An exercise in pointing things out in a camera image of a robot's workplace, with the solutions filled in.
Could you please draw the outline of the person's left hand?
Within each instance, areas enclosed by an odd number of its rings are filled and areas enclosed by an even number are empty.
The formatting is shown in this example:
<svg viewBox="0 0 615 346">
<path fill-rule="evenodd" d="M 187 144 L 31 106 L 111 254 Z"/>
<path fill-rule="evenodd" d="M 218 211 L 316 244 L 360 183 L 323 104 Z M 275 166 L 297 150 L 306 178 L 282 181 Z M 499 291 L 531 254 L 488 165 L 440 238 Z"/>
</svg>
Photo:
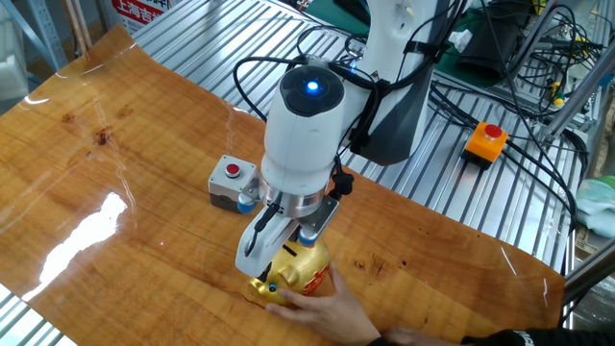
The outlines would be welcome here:
<svg viewBox="0 0 615 346">
<path fill-rule="evenodd" d="M 270 303 L 265 309 L 342 345 L 368 345 L 380 338 L 381 333 L 346 286 L 333 262 L 329 274 L 335 289 L 333 295 L 312 297 L 281 289 L 280 295 L 292 308 Z"/>
</svg>

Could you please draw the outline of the person's right hand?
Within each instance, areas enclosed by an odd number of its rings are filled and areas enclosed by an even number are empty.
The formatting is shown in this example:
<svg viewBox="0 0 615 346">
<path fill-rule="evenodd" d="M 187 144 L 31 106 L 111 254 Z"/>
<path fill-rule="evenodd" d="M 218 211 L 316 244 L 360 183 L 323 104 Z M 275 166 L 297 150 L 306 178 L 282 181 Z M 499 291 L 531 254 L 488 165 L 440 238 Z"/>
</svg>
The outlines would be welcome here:
<svg viewBox="0 0 615 346">
<path fill-rule="evenodd" d="M 389 345 L 396 346 L 459 346 L 405 327 L 393 327 L 385 331 L 382 336 Z"/>
</svg>

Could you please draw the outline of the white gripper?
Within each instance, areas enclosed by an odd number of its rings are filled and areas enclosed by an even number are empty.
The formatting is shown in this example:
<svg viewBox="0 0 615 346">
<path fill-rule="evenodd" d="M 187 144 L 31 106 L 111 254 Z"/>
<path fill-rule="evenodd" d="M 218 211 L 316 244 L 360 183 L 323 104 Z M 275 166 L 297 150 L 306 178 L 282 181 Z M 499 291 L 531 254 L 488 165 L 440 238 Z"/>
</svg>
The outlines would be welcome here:
<svg viewBox="0 0 615 346">
<path fill-rule="evenodd" d="M 235 256 L 235 267 L 261 283 L 267 282 L 270 268 L 266 268 L 299 225 L 297 219 L 276 214 L 256 233 L 256 225 L 264 215 L 265 211 L 261 210 L 247 226 Z"/>
</svg>

